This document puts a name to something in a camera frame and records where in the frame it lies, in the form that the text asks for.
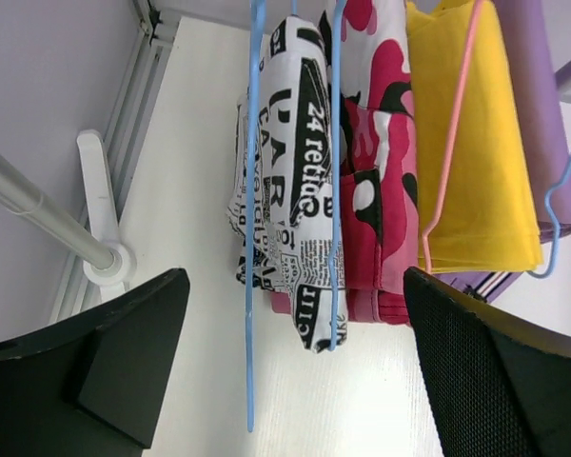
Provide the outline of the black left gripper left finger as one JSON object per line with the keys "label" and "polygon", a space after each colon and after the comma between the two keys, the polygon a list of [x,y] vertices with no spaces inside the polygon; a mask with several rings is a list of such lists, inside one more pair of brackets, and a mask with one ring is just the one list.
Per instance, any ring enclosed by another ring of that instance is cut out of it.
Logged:
{"label": "black left gripper left finger", "polygon": [[0,343],[0,456],[140,456],[151,448],[187,310],[172,268]]}

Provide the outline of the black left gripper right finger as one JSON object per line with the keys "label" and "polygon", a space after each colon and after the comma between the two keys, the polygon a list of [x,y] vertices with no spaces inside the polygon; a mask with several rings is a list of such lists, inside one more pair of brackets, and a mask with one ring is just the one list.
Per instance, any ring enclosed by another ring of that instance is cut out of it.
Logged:
{"label": "black left gripper right finger", "polygon": [[409,268],[404,299],[446,456],[571,456],[571,336]]}

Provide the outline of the blue wire hanger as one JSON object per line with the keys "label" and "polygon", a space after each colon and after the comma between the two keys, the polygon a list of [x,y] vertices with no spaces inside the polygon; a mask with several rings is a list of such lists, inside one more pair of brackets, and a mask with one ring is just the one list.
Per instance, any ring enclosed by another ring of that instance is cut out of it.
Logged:
{"label": "blue wire hanger", "polygon": [[255,427],[254,330],[253,330],[253,254],[255,209],[255,153],[260,95],[260,55],[266,22],[266,1],[250,2],[250,38],[247,91],[247,150],[246,150],[246,290],[245,290],[245,341],[246,341],[246,428],[252,433]]}

